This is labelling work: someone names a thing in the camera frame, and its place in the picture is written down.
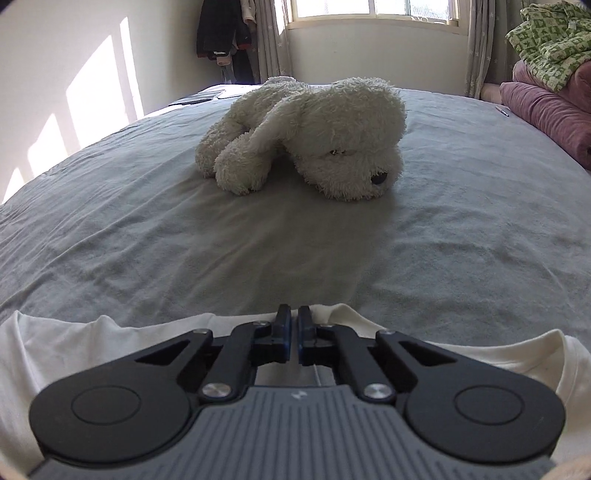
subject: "plush toy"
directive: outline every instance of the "plush toy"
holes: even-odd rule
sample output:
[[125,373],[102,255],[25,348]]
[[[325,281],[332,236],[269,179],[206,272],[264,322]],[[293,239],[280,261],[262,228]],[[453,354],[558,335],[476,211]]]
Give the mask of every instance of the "plush toy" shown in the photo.
[[238,195],[260,190],[287,152],[306,182],[338,200],[382,195],[402,172],[406,111],[381,79],[311,86],[275,77],[236,100],[205,134],[195,160]]

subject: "black jacket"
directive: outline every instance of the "black jacket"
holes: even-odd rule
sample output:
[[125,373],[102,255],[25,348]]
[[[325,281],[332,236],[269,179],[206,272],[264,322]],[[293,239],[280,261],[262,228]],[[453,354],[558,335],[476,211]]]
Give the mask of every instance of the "black jacket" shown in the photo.
[[204,0],[197,28],[197,56],[215,59],[228,55],[234,35],[238,49],[251,45],[251,33],[242,21],[240,0]]

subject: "white wall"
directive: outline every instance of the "white wall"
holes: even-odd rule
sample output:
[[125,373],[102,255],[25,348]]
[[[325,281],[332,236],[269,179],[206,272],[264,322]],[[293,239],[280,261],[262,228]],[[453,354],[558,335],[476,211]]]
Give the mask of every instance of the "white wall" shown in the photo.
[[381,20],[318,22],[288,34],[298,80],[327,83],[376,76],[403,88],[463,94],[465,35]]
[[136,120],[137,93],[149,113],[219,83],[218,67],[195,53],[201,3],[12,2],[0,14],[0,203],[11,178],[14,189],[17,177],[29,181]]

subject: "ribbed gray plate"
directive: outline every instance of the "ribbed gray plate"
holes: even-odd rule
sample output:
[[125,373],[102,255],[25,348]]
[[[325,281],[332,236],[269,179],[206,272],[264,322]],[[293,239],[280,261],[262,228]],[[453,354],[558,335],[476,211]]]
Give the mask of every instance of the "ribbed gray plate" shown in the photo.
[[487,467],[455,460],[412,433],[391,407],[350,387],[251,387],[208,407],[181,441],[143,463],[85,470],[48,460],[33,480],[538,480],[552,462]]

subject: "gray curtain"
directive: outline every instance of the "gray curtain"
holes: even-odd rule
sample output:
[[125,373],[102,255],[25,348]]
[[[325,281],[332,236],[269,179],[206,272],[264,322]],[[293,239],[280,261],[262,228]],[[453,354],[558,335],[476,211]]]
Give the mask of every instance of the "gray curtain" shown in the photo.
[[287,44],[287,0],[255,0],[256,9],[256,80],[264,83],[270,77],[291,76],[291,59]]
[[500,85],[513,79],[513,67],[519,61],[519,55],[505,35],[521,24],[519,11],[530,4],[530,0],[495,0],[495,32],[492,40],[491,64],[485,79],[487,83]]
[[471,0],[468,31],[468,66],[465,95],[480,98],[491,62],[495,29],[495,0]]

